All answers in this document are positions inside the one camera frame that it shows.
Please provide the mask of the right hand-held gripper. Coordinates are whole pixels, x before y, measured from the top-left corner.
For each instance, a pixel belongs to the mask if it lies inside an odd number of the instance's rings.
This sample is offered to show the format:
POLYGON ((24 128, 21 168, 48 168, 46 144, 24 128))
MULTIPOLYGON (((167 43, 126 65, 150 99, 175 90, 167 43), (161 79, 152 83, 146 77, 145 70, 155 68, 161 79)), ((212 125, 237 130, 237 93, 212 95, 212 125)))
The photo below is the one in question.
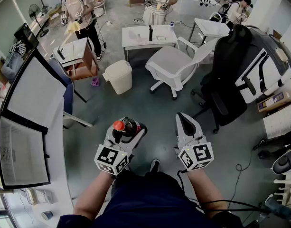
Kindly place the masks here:
POLYGON ((181 160, 186 171, 202 169, 214 160, 211 142, 203 135, 200 124, 191 116, 176 113, 176 135, 179 142, 175 148, 177 159, 181 160))

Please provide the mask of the dark soda bottle red cap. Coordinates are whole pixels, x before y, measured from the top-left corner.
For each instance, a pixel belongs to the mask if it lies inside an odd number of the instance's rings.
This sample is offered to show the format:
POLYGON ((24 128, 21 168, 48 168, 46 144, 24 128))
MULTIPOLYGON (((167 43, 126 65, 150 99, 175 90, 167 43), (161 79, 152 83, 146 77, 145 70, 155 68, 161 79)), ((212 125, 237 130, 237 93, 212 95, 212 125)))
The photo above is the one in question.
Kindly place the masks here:
POLYGON ((121 120, 115 121, 113 128, 123 136, 132 137, 141 130, 141 125, 131 118, 124 117, 121 120))

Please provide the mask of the black mini fridge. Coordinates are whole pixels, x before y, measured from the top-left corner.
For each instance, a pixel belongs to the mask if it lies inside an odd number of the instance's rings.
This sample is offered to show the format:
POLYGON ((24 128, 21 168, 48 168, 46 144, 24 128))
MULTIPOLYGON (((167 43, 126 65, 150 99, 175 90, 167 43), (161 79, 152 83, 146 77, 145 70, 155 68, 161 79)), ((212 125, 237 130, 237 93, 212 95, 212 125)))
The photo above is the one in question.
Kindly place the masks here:
POLYGON ((0 108, 0 189, 53 183, 65 166, 63 117, 66 82, 34 49, 0 108))

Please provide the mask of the person's left forearm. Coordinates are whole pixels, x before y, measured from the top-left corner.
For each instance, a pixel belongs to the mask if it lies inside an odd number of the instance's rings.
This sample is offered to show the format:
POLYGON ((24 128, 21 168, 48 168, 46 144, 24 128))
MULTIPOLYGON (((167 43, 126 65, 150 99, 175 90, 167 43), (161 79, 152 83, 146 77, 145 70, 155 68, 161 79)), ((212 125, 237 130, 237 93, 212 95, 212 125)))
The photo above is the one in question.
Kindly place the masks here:
POLYGON ((78 197, 73 214, 95 220, 112 183, 113 177, 111 174, 101 171, 95 180, 78 197))

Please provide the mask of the person's right forearm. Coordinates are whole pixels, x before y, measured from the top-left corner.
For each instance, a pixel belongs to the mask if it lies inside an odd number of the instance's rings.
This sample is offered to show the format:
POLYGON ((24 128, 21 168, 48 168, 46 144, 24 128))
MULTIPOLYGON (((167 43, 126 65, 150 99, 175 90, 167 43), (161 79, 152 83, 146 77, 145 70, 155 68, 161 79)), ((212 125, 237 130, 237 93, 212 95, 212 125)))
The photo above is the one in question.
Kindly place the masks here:
POLYGON ((227 210, 227 203, 224 201, 222 193, 209 179, 203 169, 188 171, 187 176, 192 184, 196 198, 207 217, 212 218, 217 213, 227 210))

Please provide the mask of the white office chair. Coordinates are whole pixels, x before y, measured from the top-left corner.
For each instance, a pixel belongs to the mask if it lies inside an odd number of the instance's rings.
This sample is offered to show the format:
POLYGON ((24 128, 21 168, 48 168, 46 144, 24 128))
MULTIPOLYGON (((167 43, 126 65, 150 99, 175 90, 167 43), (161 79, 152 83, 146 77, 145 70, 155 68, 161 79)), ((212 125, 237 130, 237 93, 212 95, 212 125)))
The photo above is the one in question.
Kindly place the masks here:
POLYGON ((183 37, 179 37, 177 47, 165 46, 156 52, 145 65, 145 68, 157 80, 157 83, 150 88, 150 92, 153 94, 156 88, 165 83, 171 88, 172 99, 176 100, 177 92, 181 91, 194 75, 199 63, 213 51, 217 41, 218 39, 215 38, 196 47, 183 37), (193 58, 180 50, 180 42, 194 50, 193 58))

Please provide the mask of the black office chair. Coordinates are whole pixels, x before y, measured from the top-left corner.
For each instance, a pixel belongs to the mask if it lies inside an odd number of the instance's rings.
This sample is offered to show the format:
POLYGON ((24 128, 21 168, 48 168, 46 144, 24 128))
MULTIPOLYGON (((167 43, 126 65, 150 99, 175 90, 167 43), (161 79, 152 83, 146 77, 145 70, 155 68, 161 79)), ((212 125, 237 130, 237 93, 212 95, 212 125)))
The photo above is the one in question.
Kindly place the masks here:
POLYGON ((234 25, 229 35, 220 38, 215 45, 212 71, 200 82, 201 92, 198 93, 195 89, 191 91, 192 95, 198 95, 204 100, 199 103, 202 110, 193 118, 210 109, 216 124, 213 133, 218 133, 220 126, 231 123, 247 109, 235 82, 239 77, 238 71, 242 66, 245 50, 251 41, 252 34, 246 26, 234 25))

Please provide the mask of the black bag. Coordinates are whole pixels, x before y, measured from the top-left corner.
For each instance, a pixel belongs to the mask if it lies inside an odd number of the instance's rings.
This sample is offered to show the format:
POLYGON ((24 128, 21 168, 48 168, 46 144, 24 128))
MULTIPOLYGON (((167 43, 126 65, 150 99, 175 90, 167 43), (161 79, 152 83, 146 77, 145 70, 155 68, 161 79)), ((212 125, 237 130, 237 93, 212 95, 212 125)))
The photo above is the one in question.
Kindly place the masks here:
POLYGON ((258 157, 262 160, 277 159, 291 149, 291 131, 284 135, 274 137, 268 140, 261 139, 253 147, 253 151, 258 150, 258 157))

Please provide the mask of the black and white controller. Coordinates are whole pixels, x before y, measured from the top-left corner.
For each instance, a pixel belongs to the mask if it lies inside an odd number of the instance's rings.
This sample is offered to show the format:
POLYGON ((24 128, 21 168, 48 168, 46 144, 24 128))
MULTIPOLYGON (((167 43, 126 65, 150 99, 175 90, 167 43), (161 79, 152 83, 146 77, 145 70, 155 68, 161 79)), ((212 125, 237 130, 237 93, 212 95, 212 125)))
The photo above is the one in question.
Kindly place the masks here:
POLYGON ((291 170, 291 149, 279 157, 272 166, 275 174, 283 174, 291 170))

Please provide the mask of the yellow cloth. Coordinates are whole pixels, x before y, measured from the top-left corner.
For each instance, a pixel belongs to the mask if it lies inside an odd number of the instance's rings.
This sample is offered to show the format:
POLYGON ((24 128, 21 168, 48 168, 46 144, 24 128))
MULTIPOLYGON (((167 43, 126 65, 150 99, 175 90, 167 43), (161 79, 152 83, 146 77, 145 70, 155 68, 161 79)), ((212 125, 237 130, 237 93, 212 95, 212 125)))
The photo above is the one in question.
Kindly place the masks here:
POLYGON ((80 29, 81 29, 81 25, 77 21, 69 22, 69 24, 67 25, 67 28, 64 32, 64 35, 66 36, 66 38, 61 43, 61 45, 64 45, 69 40, 69 38, 73 34, 75 34, 76 32, 78 32, 78 34, 80 34, 80 29))

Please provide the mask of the blue power tool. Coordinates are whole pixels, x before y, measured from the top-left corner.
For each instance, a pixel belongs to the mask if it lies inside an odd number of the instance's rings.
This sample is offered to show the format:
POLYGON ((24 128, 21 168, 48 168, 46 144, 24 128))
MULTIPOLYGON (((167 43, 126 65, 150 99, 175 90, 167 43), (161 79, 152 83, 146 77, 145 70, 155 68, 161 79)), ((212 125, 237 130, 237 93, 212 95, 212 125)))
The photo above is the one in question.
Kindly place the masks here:
POLYGON ((291 222, 291 208, 280 204, 277 200, 273 198, 273 194, 270 194, 267 197, 264 205, 274 215, 291 222))

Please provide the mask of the denim bag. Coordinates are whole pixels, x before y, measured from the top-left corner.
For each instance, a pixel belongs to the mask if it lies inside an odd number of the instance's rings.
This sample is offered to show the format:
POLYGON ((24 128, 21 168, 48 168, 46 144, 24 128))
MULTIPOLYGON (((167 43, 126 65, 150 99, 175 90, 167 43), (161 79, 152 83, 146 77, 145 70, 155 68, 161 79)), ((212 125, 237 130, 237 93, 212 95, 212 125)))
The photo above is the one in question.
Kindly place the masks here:
POLYGON ((20 54, 13 52, 7 56, 5 63, 1 68, 1 73, 8 79, 10 83, 13 83, 23 63, 24 60, 20 54))

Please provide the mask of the white chair with orange cushion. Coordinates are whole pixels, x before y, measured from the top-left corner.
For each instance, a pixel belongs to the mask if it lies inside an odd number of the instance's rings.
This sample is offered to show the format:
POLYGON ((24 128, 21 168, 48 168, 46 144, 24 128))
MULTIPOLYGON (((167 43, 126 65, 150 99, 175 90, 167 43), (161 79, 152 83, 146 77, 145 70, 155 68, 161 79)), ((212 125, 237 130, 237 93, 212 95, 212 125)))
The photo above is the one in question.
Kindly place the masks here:
POLYGON ((94 14, 96 17, 106 15, 106 4, 107 0, 93 0, 94 3, 94 14))

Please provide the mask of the black monitor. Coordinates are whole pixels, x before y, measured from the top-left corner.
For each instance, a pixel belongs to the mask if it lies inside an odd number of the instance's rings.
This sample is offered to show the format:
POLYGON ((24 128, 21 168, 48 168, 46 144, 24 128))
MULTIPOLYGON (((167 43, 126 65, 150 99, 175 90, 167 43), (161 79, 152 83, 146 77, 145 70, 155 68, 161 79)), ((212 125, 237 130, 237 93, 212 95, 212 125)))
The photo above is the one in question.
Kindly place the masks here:
POLYGON ((17 31, 14 33, 14 37, 17 40, 21 40, 29 50, 37 48, 39 44, 39 41, 27 25, 27 23, 24 23, 17 29, 17 31))

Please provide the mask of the black standing fan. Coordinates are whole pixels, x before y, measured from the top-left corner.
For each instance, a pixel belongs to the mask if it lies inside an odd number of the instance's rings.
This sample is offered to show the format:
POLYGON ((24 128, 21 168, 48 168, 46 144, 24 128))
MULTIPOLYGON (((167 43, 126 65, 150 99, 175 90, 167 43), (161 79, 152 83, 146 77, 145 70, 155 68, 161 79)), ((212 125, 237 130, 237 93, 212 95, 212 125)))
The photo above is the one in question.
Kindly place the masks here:
POLYGON ((44 37, 48 33, 49 30, 43 29, 43 26, 45 25, 45 23, 43 25, 40 25, 40 22, 38 20, 38 15, 40 13, 41 13, 41 10, 40 10, 38 5, 36 5, 36 4, 30 5, 30 7, 28 9, 28 14, 29 14, 30 18, 38 24, 39 29, 40 29, 40 37, 44 37))

